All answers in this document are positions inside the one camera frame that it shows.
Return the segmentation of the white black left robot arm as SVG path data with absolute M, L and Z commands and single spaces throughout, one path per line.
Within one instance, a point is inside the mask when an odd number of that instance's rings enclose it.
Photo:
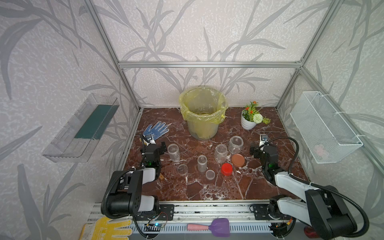
M 144 184 L 156 181 L 161 175 L 161 156 L 165 152 L 165 142 L 149 144 L 142 149 L 140 167 L 113 172 L 101 203 L 102 214 L 109 219 L 158 216 L 161 213 L 158 197 L 145 196 L 142 192 Z

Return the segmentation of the brown-lidded oatmeal jar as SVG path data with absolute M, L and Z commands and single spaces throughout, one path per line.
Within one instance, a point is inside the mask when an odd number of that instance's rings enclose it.
M 244 146 L 244 140 L 240 136 L 233 136 L 229 141 L 228 150 L 231 154 L 239 154 Z

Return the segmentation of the glass jar with oatmeal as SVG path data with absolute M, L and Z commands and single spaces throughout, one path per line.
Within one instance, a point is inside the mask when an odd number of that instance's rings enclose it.
M 180 150 L 177 144 L 170 144 L 168 146 L 168 154 L 171 161 L 179 162 L 180 161 Z

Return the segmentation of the brown jar lid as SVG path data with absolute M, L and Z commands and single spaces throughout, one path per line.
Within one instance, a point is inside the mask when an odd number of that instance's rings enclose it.
M 234 154 L 231 158 L 231 163 L 233 166 L 242 168 L 246 165 L 246 160 L 241 154 Z

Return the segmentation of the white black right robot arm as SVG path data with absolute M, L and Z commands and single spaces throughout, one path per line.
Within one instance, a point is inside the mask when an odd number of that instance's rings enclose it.
M 286 171 L 279 166 L 278 150 L 272 144 L 274 139 L 261 135 L 259 145 L 250 146 L 250 155 L 260 160 L 265 179 L 296 196 L 296 199 L 285 195 L 271 198 L 267 208 L 269 216 L 276 220 L 290 216 L 293 221 L 299 220 L 311 227 L 323 240 L 365 235 L 370 221 L 362 207 L 332 186 L 321 186 L 293 174 L 300 146 L 295 139 L 288 139 L 296 149 Z

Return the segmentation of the red jar lid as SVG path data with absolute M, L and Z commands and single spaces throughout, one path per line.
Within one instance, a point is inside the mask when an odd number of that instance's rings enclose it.
M 233 166 L 229 163 L 224 163 L 221 166 L 221 173 L 224 176 L 231 176 L 233 173 Z

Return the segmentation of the small oatmeal jar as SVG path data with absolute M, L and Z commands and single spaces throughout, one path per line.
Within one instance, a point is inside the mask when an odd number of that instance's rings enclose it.
M 208 169 L 208 159 L 204 155 L 198 157 L 198 170 L 203 173 Z

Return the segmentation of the red-lidded oatmeal jar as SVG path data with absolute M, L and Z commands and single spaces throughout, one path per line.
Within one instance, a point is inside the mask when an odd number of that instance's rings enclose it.
M 215 160 L 218 164 L 226 161 L 228 155 L 228 148 L 224 144 L 219 144 L 215 148 Z

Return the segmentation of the clear plastic jar lid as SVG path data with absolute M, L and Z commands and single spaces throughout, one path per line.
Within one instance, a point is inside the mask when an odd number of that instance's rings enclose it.
M 188 174 L 189 168 L 186 164 L 181 164 L 177 168 L 177 172 L 180 176 L 186 176 Z
M 213 170 L 207 170 L 205 176 L 211 181 L 216 177 L 216 173 Z

